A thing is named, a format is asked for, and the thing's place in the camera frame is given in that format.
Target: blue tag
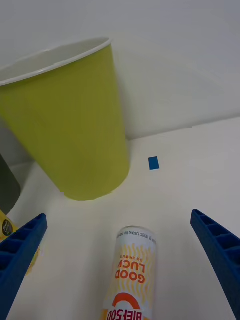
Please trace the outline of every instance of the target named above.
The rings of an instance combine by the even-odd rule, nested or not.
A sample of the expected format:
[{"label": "blue tag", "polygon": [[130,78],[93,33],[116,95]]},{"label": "blue tag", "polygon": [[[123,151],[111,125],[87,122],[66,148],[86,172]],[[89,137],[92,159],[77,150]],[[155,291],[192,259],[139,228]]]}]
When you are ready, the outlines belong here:
[{"label": "blue tag", "polygon": [[159,161],[157,156],[152,156],[151,158],[148,158],[148,162],[150,170],[159,169]]}]

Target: yellow label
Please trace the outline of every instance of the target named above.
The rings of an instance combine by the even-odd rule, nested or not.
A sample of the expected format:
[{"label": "yellow label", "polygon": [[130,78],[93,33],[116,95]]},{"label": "yellow label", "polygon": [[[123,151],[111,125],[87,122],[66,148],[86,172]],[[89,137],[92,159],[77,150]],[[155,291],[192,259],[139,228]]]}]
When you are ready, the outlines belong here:
[{"label": "yellow label", "polygon": [[157,245],[140,227],[122,229],[101,320],[152,320]]}]

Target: yellow paper cup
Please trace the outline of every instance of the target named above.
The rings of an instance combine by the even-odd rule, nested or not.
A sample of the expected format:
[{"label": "yellow paper cup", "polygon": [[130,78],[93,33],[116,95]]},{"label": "yellow paper cup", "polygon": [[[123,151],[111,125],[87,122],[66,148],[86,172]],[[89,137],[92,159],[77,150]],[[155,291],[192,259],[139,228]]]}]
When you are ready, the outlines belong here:
[{"label": "yellow paper cup", "polygon": [[0,114],[71,199],[104,196],[128,175],[108,38],[46,50],[1,69]]}]

